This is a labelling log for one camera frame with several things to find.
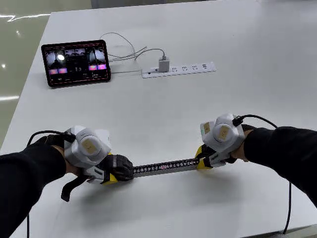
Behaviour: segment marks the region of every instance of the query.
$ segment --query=floor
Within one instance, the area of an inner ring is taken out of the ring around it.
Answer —
[[[52,11],[194,0],[2,0],[0,2],[0,147]],[[289,234],[315,237],[316,226]]]

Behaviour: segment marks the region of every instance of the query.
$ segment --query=power outlet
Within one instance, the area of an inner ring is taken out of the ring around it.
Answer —
[[[158,72],[158,68],[151,68],[150,70],[142,70],[143,78],[153,78],[153,77],[163,77],[163,76],[172,76],[180,74],[189,74],[189,73],[204,73],[216,71],[216,67],[213,62],[208,63],[194,63],[190,65],[181,65],[181,66],[171,66],[169,72]]]

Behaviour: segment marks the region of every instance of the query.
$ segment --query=white robotic hand device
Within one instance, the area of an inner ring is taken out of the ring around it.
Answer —
[[[64,142],[65,159],[76,167],[83,168],[83,174],[90,177],[88,182],[101,183],[104,172],[96,167],[111,151],[107,130],[91,130],[83,126],[68,129],[76,136],[74,142]]]
[[[200,125],[203,142],[217,153],[209,156],[212,167],[225,165],[222,162],[230,158],[230,152],[239,148],[245,139],[241,125],[235,126],[233,114],[223,114],[215,121]]]

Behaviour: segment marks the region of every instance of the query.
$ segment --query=tablet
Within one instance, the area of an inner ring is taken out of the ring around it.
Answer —
[[[103,40],[49,44],[41,48],[50,87],[110,81]]]

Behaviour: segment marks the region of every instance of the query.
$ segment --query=black sleeve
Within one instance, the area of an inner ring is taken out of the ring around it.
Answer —
[[[317,132],[293,127],[258,128],[244,142],[246,158],[274,169],[317,207]]]
[[[64,176],[63,156],[49,145],[31,145],[0,156],[0,237],[9,237],[49,182]]]

